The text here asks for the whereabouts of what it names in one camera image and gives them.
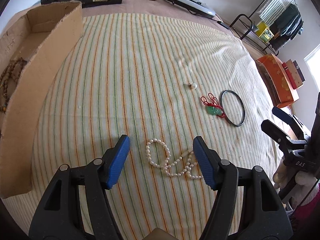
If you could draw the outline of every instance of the red cord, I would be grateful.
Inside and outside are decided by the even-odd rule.
[[[212,94],[212,93],[209,93],[208,94],[208,97],[210,98],[210,100],[212,101],[212,103],[209,103],[207,101],[207,98],[206,97],[201,97],[200,100],[202,101],[202,103],[205,105],[205,106],[212,106],[212,107],[216,107],[216,108],[219,108],[222,110],[222,115],[218,115],[218,117],[220,118],[224,118],[226,115],[223,111],[223,108],[219,105],[219,101],[218,99]]]

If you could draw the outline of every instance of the dark metal bangle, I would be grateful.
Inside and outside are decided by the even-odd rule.
[[[240,124],[235,124],[235,123],[231,122],[231,120],[227,117],[226,112],[225,112],[225,111],[223,111],[223,112],[224,112],[224,114],[225,114],[225,116],[226,116],[226,119],[227,119],[228,123],[234,125],[235,127],[239,127],[239,126],[243,125],[244,120],[245,120],[245,108],[244,108],[244,104],[243,104],[243,102],[242,102],[242,99],[240,98],[240,96],[239,96],[236,92],[234,92],[234,91],[232,91],[232,90],[225,90],[225,91],[223,91],[223,92],[220,94],[220,105],[221,105],[222,108],[223,108],[223,104],[222,104],[223,96],[224,96],[225,93],[227,93],[227,92],[229,92],[229,93],[231,93],[231,94],[234,94],[234,95],[240,100],[241,107],[242,107],[242,110],[243,110],[243,111],[242,111],[242,120],[241,120],[241,123],[240,123]]]

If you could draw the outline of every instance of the white electronic device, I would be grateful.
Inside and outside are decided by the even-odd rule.
[[[207,8],[207,5],[201,5],[199,0],[175,0],[176,3],[186,9],[193,11],[197,14],[200,14],[207,18],[213,18],[216,15],[216,12],[210,8]]]

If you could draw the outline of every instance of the striped towel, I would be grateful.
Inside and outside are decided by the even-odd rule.
[[[188,84],[193,82],[198,88],[191,90]],[[200,101],[209,92],[218,96],[225,89],[237,92],[244,102],[247,119],[239,128],[208,115]],[[241,119],[232,95],[224,106],[230,119]],[[39,117],[33,190],[7,198],[4,204],[28,232],[37,204],[61,164],[86,165],[127,134],[131,150],[118,184],[107,192],[123,238],[140,240],[158,227],[178,239],[198,239],[215,192],[203,179],[169,178],[151,167],[146,141],[165,141],[176,159],[201,135],[221,158],[250,169],[258,164],[271,178],[281,156],[260,130],[264,119],[272,119],[271,108],[254,61],[235,37],[155,15],[84,18],[84,36],[62,64]],[[151,152],[157,163],[164,160],[161,147],[152,145]],[[186,159],[177,165],[179,171],[184,163]],[[238,193],[230,233],[240,220],[243,189]],[[92,233],[84,187],[80,199],[85,229]]]

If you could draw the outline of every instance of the window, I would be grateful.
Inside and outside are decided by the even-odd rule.
[[[304,61],[309,66],[310,72],[313,75],[318,88],[320,88],[320,45],[306,56]]]

